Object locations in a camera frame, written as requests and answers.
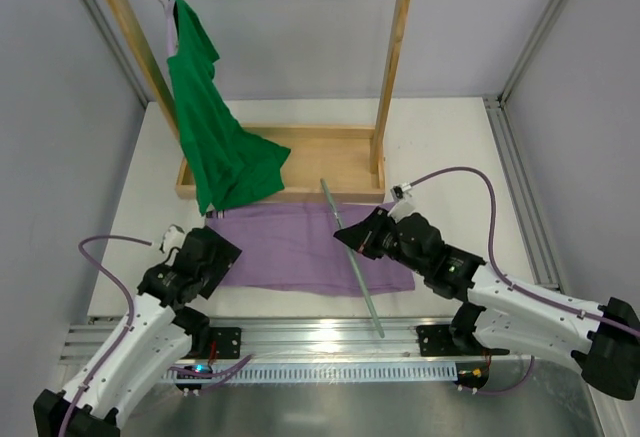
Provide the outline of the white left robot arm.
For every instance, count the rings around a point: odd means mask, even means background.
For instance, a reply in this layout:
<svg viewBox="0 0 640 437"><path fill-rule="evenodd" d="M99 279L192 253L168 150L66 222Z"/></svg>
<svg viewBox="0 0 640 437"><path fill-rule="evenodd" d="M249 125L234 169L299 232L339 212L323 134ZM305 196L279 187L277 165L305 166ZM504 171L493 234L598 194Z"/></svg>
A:
<svg viewBox="0 0 640 437"><path fill-rule="evenodd" d="M169 371L224 383L247 359L242 331L215 327L191 308L208 298L241 255L209 227L165 233L166 258L146 270L105 342L62 390L44 390L33 410L40 436L118 436L140 401Z"/></svg>

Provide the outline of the pale green clothes hanger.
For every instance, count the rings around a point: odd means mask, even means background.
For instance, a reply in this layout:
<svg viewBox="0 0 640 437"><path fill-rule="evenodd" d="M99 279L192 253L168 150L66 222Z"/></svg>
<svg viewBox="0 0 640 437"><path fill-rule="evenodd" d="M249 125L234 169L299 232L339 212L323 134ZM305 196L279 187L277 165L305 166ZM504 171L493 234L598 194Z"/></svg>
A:
<svg viewBox="0 0 640 437"><path fill-rule="evenodd" d="M331 212L334 215L334 218L336 220L337 228L339 230L342 230L344 228L344 222L343 222L342 217L340 215L337 203L334 200L334 198L333 198L333 196L331 194L331 191L329 189L329 186L328 186L328 184L327 184L327 182L326 182L326 180L324 178L320 179L320 185L321 185L322 191L324 193L324 196L325 196L325 198L326 198L326 200L327 200L327 202L329 204ZM357 259L355 257L355 252L349 247L346 248L346 252L347 252L347 256L349 258L352 270L354 272L354 275L355 275L355 277L356 277L356 279L358 281L359 288L360 288L360 290L362 292L362 296L364 298L366 307L367 307L367 309L369 311L369 314L370 314L371 320L373 322L373 325L374 325L379 337L384 339L385 338L385 331L383 329L382 323L381 323L380 318L378 316L378 313L376 311L376 308L375 308L374 302L372 300L371 294L369 292L369 289L368 289L368 287L366 285L366 281L365 281L364 275L363 275L363 273L361 271L361 268L360 268L360 266L358 264L358 261L357 261Z"/></svg>

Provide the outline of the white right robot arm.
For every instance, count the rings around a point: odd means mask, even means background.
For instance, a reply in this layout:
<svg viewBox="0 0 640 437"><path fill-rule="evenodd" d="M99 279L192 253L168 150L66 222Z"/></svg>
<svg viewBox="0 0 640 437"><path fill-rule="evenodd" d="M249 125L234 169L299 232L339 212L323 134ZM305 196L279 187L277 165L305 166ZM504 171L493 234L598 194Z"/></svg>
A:
<svg viewBox="0 0 640 437"><path fill-rule="evenodd" d="M377 207L334 237L368 259L403 265L436 295L459 301L449 332L461 352L530 355L577 372L610 397L635 398L639 318L629 303L612 297L599 304L502 277L481 257L447 244L418 213L395 219Z"/></svg>

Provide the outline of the purple trousers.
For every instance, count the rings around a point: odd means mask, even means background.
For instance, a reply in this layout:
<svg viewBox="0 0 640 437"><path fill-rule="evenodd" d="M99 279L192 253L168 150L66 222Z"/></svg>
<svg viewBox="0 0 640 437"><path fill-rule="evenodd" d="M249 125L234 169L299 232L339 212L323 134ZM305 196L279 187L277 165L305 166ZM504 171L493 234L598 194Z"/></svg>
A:
<svg viewBox="0 0 640 437"><path fill-rule="evenodd" d="M361 297L327 203L265 203L213 212L206 224L241 249L223 284Z"/></svg>

